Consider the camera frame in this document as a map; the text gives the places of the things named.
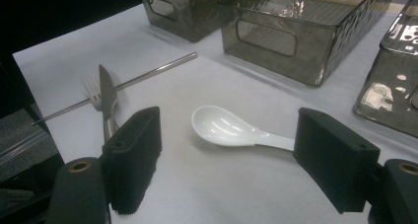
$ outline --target plastic spoon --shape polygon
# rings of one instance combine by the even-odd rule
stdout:
[[[191,116],[194,130],[203,139],[222,146],[265,145],[293,151],[295,140],[262,131],[231,112],[204,106]]]

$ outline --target storage basket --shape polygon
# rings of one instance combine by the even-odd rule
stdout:
[[[220,27],[217,0],[143,0],[151,25],[191,42]]]
[[[219,0],[226,53],[319,86],[391,0]]]

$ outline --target knife blade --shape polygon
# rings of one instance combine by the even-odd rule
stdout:
[[[102,111],[104,115],[104,142],[106,142],[116,132],[113,108],[117,102],[117,91],[113,87],[110,74],[101,64],[99,65],[99,72],[101,77]]]

